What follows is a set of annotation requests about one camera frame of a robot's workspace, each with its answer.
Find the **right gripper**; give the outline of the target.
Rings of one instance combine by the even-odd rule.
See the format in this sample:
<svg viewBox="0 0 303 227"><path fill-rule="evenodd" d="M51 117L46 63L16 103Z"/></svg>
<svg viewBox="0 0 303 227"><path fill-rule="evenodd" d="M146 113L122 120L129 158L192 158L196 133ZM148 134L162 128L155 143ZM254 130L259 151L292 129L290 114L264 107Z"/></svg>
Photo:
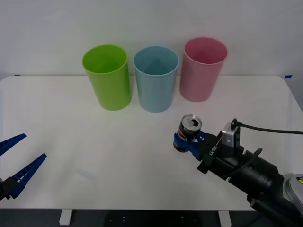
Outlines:
<svg viewBox="0 0 303 227"><path fill-rule="evenodd" d="M185 141L177 133L174 134L173 146L179 152L190 152L201 161L197 170L203 174L212 172L226 180L245 180L244 169L236 172L244 164L243 151L240 145L240 133L235 134L235 147L231 148L222 143L222 134L212 135L200 131L193 141Z"/></svg>

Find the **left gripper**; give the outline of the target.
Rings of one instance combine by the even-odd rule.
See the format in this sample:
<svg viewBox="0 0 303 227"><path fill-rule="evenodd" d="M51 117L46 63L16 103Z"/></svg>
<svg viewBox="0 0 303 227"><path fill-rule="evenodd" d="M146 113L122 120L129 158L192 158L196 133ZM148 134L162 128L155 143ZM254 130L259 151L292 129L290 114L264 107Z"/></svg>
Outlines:
<svg viewBox="0 0 303 227"><path fill-rule="evenodd" d="M26 134L22 133L0 142L0 156L2 156L5 152L7 152L25 137ZM24 190L25 185L46 159L46 157L46 154L42 154L29 165L21 169L19 172L7 178L5 181L0 178L0 200L4 198L10 199L11 197L13 199L17 198Z"/></svg>

